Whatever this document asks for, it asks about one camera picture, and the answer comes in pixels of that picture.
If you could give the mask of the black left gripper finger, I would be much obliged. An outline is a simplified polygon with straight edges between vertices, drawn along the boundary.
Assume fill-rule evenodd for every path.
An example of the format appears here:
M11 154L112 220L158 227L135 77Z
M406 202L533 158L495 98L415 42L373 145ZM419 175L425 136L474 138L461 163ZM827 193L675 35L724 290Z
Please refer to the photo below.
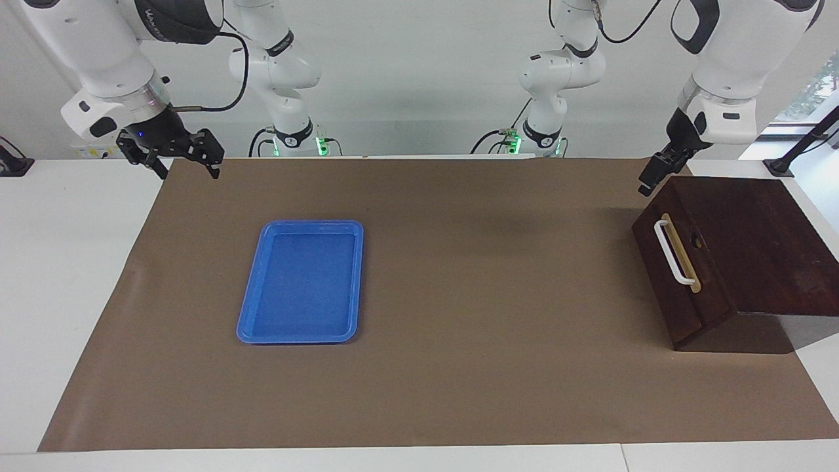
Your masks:
M672 153L654 153L639 174L640 186L638 192L650 197L654 189L669 174L678 174L682 170L682 159Z

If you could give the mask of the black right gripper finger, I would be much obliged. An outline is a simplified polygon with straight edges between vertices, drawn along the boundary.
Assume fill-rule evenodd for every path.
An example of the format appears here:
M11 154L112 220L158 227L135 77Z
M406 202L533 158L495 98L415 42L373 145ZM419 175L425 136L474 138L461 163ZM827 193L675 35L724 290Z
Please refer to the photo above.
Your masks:
M131 134L118 134L117 146L130 164L152 170L159 179L166 179L168 176L168 168L160 161L157 153L144 150Z
M225 150L210 129L201 129L189 135L189 161L203 165L213 179L221 174Z

